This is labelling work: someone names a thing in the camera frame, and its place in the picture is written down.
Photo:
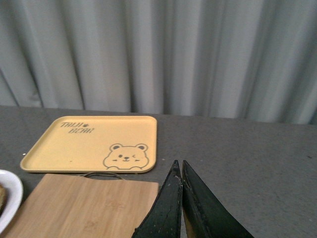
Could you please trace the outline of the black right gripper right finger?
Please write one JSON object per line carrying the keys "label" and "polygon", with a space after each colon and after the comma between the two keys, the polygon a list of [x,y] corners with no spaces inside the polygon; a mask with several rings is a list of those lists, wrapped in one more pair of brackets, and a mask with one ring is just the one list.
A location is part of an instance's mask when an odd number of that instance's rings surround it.
{"label": "black right gripper right finger", "polygon": [[197,238],[252,238],[187,161],[182,165],[183,209]]}

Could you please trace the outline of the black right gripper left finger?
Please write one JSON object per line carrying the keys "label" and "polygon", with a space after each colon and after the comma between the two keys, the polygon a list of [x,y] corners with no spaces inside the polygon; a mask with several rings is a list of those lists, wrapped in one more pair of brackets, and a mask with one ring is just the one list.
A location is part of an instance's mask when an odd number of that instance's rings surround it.
{"label": "black right gripper left finger", "polygon": [[134,238],[179,238],[181,234],[183,185],[179,162],[175,160]]}

